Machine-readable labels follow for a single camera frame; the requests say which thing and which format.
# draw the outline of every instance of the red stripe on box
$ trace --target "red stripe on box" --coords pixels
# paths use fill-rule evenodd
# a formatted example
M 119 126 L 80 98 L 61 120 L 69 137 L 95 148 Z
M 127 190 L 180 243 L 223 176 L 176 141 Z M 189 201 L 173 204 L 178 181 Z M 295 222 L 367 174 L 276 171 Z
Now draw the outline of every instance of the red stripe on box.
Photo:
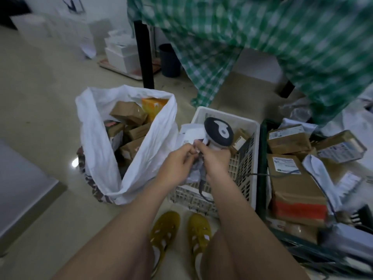
M 305 203 L 287 204 L 278 200 L 274 200 L 273 209 L 277 216 L 320 220 L 324 220 L 328 213 L 326 205 Z

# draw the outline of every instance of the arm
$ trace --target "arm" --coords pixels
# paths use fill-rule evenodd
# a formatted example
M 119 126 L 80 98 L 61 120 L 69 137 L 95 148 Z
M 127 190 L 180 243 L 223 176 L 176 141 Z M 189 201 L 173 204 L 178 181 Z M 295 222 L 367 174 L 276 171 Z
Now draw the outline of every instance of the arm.
M 221 229 L 241 279 L 309 279 L 304 269 L 261 221 L 229 176 L 228 150 L 214 151 L 199 141 Z
M 195 156 L 190 144 L 171 152 L 150 185 L 85 244 L 53 280 L 127 279 L 161 203 L 186 179 Z

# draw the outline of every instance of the white plastic basket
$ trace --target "white plastic basket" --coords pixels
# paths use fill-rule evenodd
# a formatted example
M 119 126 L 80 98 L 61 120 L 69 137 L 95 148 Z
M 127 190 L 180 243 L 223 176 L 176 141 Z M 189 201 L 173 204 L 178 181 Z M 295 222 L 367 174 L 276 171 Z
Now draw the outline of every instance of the white plastic basket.
M 194 114 L 192 123 L 203 123 L 207 117 L 215 117 L 226 121 L 235 132 L 238 128 L 244 129 L 251 138 L 241 147 L 239 153 L 231 158 L 229 162 L 229 173 L 240 188 L 242 194 L 255 209 L 257 176 L 245 176 L 249 173 L 257 173 L 259 153 L 260 124 L 254 120 L 238 117 L 207 107 L 198 107 Z M 205 184 L 203 195 L 213 199 L 211 187 Z M 186 184 L 177 186 L 169 193 L 168 198 L 174 203 L 187 207 L 189 210 L 218 218 L 215 204 L 205 201 L 198 192 L 198 184 Z

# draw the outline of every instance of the black table leg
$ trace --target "black table leg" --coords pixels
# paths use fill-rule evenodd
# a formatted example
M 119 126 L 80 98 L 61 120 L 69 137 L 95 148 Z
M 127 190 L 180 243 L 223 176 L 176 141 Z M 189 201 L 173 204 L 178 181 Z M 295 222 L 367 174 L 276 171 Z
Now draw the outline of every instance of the black table leg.
M 142 83 L 144 85 L 144 88 L 154 89 L 152 52 L 150 49 L 149 30 L 146 24 L 143 24 L 140 20 L 133 22 L 133 24 L 135 27 L 137 50 L 139 52 Z
M 288 80 L 288 82 L 286 83 L 284 88 L 279 93 L 280 97 L 288 98 L 294 88 L 295 88 L 295 86 Z

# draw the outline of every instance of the forearm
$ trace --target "forearm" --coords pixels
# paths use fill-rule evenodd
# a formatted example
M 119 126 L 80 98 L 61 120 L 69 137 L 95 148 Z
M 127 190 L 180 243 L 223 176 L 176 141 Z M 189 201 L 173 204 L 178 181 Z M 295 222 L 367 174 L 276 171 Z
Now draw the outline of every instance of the forearm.
M 308 279 L 228 174 L 211 184 L 221 229 L 242 279 Z
M 55 275 L 59 279 L 124 279 L 137 259 L 167 192 L 150 184 Z

